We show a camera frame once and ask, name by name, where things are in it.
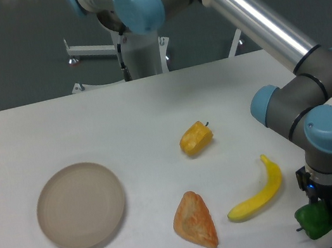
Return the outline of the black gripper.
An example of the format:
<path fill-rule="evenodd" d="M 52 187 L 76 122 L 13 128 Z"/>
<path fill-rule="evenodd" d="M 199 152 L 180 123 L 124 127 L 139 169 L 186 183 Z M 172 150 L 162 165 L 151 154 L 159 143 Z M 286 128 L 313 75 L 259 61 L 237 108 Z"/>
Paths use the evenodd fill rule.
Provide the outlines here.
<path fill-rule="evenodd" d="M 324 201 L 332 217 L 332 174 L 321 173 L 308 165 L 295 173 L 298 187 L 306 193 L 309 204 L 315 204 L 318 200 Z"/>

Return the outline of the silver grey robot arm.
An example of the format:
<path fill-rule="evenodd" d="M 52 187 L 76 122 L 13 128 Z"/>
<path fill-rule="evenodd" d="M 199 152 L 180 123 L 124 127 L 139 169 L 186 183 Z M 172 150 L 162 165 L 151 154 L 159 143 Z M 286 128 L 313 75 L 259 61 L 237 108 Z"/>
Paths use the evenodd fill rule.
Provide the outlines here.
<path fill-rule="evenodd" d="M 265 127 L 305 152 L 296 177 L 318 223 L 332 223 L 332 48 L 315 43 L 259 0 L 67 0 L 77 16 L 94 13 L 113 33 L 125 81 L 163 72 L 157 31 L 194 2 L 225 16 L 293 72 L 285 87 L 267 85 L 250 111 Z"/>

